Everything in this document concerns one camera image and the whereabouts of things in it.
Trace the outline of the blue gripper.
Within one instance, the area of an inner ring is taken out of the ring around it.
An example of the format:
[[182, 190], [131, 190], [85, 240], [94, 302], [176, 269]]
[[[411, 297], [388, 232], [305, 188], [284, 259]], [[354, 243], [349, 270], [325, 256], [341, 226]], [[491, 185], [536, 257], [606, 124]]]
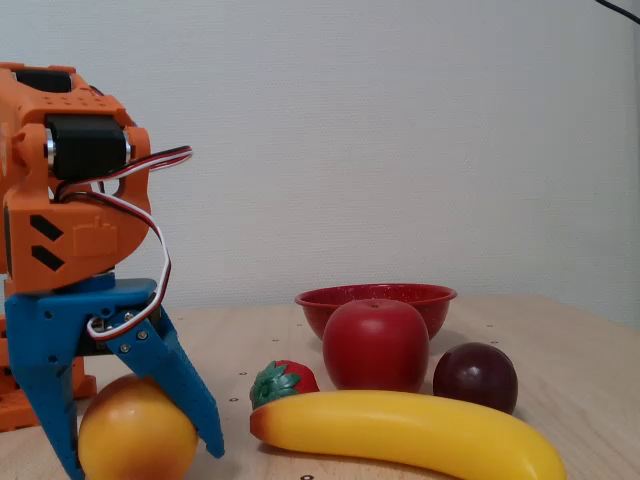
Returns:
[[214, 457], [225, 446], [216, 401], [182, 348], [165, 311], [108, 340], [92, 339], [86, 325], [124, 323], [155, 296], [151, 279], [93, 277], [49, 292], [15, 294], [5, 303], [9, 363], [58, 460], [70, 479], [82, 480], [72, 367], [76, 357], [116, 354], [139, 377], [149, 377], [181, 409]]

